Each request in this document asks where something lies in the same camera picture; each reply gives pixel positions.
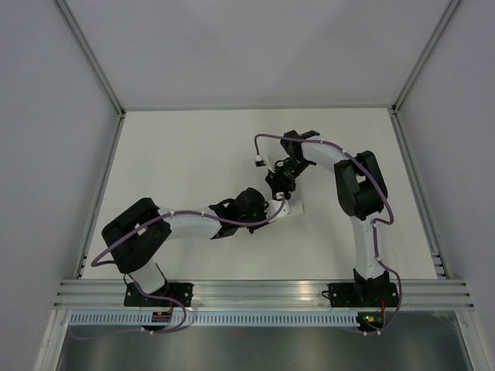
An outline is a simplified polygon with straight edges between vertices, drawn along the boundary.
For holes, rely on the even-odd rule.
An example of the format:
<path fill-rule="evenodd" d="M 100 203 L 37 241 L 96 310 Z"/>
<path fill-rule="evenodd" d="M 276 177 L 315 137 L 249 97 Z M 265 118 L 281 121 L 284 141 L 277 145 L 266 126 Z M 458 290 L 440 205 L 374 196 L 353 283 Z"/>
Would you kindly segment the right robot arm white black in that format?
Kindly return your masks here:
<path fill-rule="evenodd" d="M 318 165 L 334 174 L 339 205 L 351 221 L 356 250 L 353 283 L 329 285 L 325 295 L 331 304 L 398 306 L 401 283 L 391 282 L 397 272 L 386 266 L 379 253 L 378 226 L 393 224 L 394 214 L 375 154 L 353 154 L 316 131 L 288 131 L 279 141 L 287 156 L 270 167 L 265 177 L 274 199 L 290 199 L 296 179 L 310 165 Z"/>

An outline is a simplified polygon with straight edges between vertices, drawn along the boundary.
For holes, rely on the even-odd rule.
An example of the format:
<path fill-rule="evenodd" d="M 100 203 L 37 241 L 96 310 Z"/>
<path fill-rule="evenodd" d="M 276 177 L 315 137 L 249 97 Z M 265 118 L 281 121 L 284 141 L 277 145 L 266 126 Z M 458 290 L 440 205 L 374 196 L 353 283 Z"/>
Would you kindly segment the white cloth napkin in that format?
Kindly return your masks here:
<path fill-rule="evenodd" d="M 293 217 L 304 213 L 304 202 L 296 200 L 294 202 L 285 202 L 282 211 L 278 214 L 279 217 Z"/>

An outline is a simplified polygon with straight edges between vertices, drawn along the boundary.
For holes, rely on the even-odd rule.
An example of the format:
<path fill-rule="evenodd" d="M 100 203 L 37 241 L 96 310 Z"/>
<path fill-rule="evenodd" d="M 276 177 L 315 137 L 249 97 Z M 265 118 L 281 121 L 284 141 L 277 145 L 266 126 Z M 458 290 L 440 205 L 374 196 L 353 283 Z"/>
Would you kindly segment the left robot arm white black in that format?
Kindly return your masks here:
<path fill-rule="evenodd" d="M 247 188 L 235 199 L 198 210 L 160 208 L 152 199 L 142 198 L 105 226 L 101 236 L 118 270 L 140 286 L 150 305 L 160 306 L 167 301 L 169 288 L 153 257 L 166 241 L 218 240 L 233 236 L 240 228 L 253 233 L 270 222 L 264 196 Z"/>

